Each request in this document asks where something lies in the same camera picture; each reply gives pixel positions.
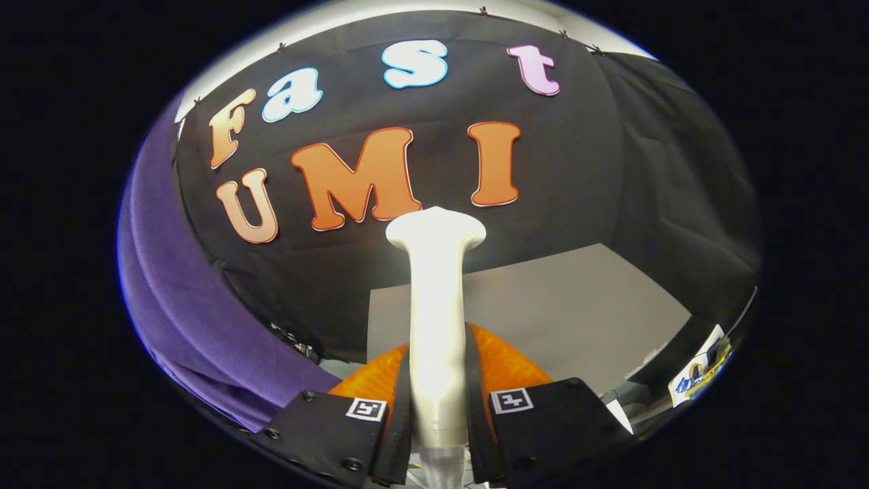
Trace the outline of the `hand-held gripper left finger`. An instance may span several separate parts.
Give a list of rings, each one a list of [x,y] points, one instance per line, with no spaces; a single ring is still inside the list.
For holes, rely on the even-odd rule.
[[[409,347],[404,344],[328,393],[300,392],[251,443],[329,488],[403,485],[411,418]]]

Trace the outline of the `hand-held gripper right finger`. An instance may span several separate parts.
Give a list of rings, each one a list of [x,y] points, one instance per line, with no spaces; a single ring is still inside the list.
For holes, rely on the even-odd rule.
[[[580,378],[554,381],[515,347],[466,324],[468,436],[475,482],[578,488],[635,437]]]

